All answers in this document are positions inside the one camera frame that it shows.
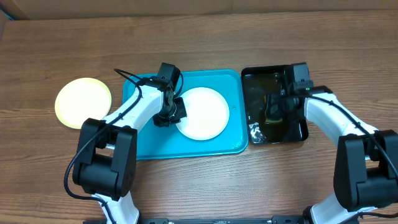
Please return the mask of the yellow plate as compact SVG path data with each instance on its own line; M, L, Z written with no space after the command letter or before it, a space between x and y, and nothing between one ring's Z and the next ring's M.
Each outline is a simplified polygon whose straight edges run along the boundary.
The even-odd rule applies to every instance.
M80 129L88 118L103 119L110 111L109 88L95 78L79 78L66 84L55 100L55 114L65 126Z

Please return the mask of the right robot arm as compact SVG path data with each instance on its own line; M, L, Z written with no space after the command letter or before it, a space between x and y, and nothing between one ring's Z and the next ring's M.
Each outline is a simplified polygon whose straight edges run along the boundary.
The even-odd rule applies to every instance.
M333 193L308 207L304 223L357 223L364 216L395 218L377 208L397 203L397 133L380 131L346 109L326 86L314 86L308 72L279 72L278 94L266 96L266 117L292 115L316 124L337 146Z

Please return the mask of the yellow green sponge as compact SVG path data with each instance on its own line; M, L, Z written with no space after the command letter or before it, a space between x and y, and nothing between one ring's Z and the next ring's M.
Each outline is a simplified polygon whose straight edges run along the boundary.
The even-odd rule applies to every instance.
M279 100L279 95L269 94L265 96L265 123L279 123L282 121L282 115L279 111Z

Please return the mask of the white plate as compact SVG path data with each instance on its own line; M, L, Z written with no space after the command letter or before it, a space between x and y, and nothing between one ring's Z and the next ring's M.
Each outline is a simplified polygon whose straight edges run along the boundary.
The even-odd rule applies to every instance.
M177 123L178 130L196 141L217 137L229 121L225 98L211 88L192 88L182 94L187 116Z

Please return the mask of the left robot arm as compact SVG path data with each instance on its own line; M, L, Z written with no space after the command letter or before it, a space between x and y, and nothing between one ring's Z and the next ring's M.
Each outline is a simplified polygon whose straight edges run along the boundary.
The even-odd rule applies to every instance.
M64 180L79 185L85 195L69 196L100 204L106 223L139 223L130 189L136 174L137 139L149 121L168 127L187 114L181 97L176 95L177 80L165 77L141 78L134 82L133 95L115 112L102 120L87 119L80 131L76 154L69 163Z

